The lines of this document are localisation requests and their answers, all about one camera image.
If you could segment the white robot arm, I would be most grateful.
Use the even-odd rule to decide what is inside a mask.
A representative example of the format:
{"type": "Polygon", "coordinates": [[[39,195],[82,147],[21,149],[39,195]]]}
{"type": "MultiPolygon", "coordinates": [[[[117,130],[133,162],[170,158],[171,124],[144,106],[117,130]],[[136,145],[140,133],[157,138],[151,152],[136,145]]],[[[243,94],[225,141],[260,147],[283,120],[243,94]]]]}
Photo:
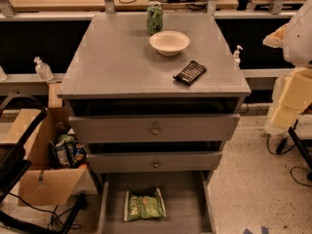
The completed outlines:
{"type": "Polygon", "coordinates": [[[263,44],[282,48],[284,60],[294,65],[290,74],[275,81],[264,125],[265,132],[279,135],[312,104],[312,0],[306,0],[288,23],[267,35],[263,44]]]}

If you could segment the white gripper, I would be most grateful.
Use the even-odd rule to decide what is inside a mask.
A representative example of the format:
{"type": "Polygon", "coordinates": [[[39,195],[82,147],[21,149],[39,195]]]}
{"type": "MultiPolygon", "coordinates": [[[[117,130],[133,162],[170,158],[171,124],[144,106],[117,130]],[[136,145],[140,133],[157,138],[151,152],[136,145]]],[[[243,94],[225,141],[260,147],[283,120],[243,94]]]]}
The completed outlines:
{"type": "Polygon", "coordinates": [[[288,76],[276,80],[264,124],[270,135],[285,133],[312,103],[312,69],[296,67],[288,76]]]}

